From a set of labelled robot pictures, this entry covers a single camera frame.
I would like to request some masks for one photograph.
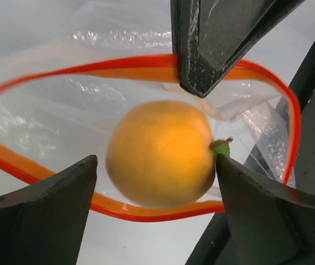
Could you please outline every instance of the fruit skin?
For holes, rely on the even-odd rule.
[[[115,128],[106,153],[114,186],[133,203],[174,208],[202,197],[215,179],[207,117],[175,100],[131,109]]]

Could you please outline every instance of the orange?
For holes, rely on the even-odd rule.
[[[149,208],[174,208],[202,197],[215,179],[212,131],[204,113],[175,100],[131,109],[115,128],[106,171],[119,192]]]

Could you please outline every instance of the clear plastic bag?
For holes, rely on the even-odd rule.
[[[169,5],[140,4],[145,12],[137,15],[130,1],[88,2],[52,42],[0,60],[0,168],[34,183],[95,154],[93,210],[131,221],[223,211],[217,180],[195,204],[152,210],[127,201],[107,176],[104,156],[119,120],[141,103],[177,99],[209,115],[215,138],[234,138],[231,157],[243,163],[257,145],[271,174],[287,184],[301,130],[294,94],[247,61],[206,99],[187,94],[178,85],[177,57],[171,54]],[[275,110],[281,96],[288,99],[289,122]],[[12,144],[1,146],[5,142]]]

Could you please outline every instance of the ziplock bag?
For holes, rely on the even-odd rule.
[[[135,4],[89,2],[52,42],[0,60],[0,169],[31,184],[95,154],[94,211],[140,222],[224,211],[217,181],[194,204],[157,210],[133,205],[106,174],[104,156],[119,120],[141,103],[177,99],[208,115],[216,139],[234,138],[231,157],[243,163],[256,144],[271,174],[288,184],[301,131],[292,91],[242,60],[205,99],[186,93],[171,54],[169,5],[141,1],[146,12],[137,14]],[[274,108],[281,96],[288,122]]]

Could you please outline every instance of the fruit stem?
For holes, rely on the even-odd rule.
[[[227,139],[225,139],[225,141],[222,141],[222,142],[212,142],[210,145],[209,145],[209,148],[213,149],[217,146],[220,146],[220,145],[223,145],[227,142],[232,142],[233,141],[233,138],[232,137],[229,137]]]

